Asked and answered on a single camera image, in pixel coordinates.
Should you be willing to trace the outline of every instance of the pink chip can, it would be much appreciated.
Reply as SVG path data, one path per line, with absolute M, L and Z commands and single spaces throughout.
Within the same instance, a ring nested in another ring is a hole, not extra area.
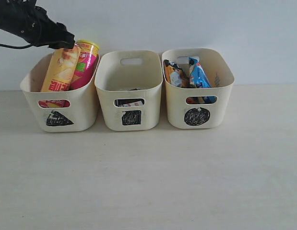
M 95 65 L 99 60 L 99 45 L 86 40 L 78 40 L 76 44 L 80 46 L 81 53 L 71 80 L 70 90 L 76 90 L 90 82 Z

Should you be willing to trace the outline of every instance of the blue snack wrapper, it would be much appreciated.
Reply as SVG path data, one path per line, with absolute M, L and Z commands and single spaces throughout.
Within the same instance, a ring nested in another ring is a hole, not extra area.
M 189 70 L 191 88 L 211 88 L 209 80 L 198 60 L 189 57 Z M 216 101 L 216 97 L 198 97 L 198 100 L 201 104 L 213 104 Z

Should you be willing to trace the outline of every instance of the black label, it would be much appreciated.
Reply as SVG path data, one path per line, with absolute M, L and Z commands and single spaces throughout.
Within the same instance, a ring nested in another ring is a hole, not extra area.
M 63 114 L 60 114 L 57 111 L 52 110 L 51 114 L 48 116 L 46 120 L 47 126 L 70 126 L 73 125 L 73 122 L 69 120 Z
M 185 114 L 185 122 L 189 126 L 200 126 L 210 119 L 210 112 L 205 108 L 190 109 Z
M 141 111 L 133 110 L 126 111 L 123 117 L 121 118 L 123 126 L 132 126 L 141 124 Z

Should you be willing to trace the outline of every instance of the pringles can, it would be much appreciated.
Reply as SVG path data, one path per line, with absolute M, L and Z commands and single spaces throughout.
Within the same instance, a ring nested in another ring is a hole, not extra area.
M 41 92 L 68 91 L 75 72 L 81 48 L 75 45 L 73 49 L 58 49 L 50 60 Z M 65 100 L 40 101 L 44 108 L 63 107 Z
M 71 81 L 70 90 L 76 90 L 89 83 L 93 77 L 95 65 L 99 60 L 99 45 L 87 40 L 78 40 L 76 44 L 81 48 L 81 54 Z

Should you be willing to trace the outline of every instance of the basket handle hole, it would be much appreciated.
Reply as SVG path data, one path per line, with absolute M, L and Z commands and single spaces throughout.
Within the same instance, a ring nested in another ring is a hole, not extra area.
M 114 105 L 116 107 L 139 107 L 145 104 L 143 98 L 131 98 L 131 99 L 116 99 Z
M 200 61 L 200 57 L 199 56 L 180 56 L 180 57 L 177 58 L 176 63 L 178 65 L 188 64 L 189 63 L 189 57 L 194 58 L 194 59 Z
M 120 64 L 123 66 L 138 66 L 143 64 L 142 58 L 123 58 L 120 60 Z
M 186 99 L 187 104 L 214 104 L 216 101 L 216 96 L 188 97 Z
M 67 100 L 45 100 L 45 101 L 38 101 L 39 107 L 46 109 L 46 108 L 68 108 L 70 107 L 71 103 Z

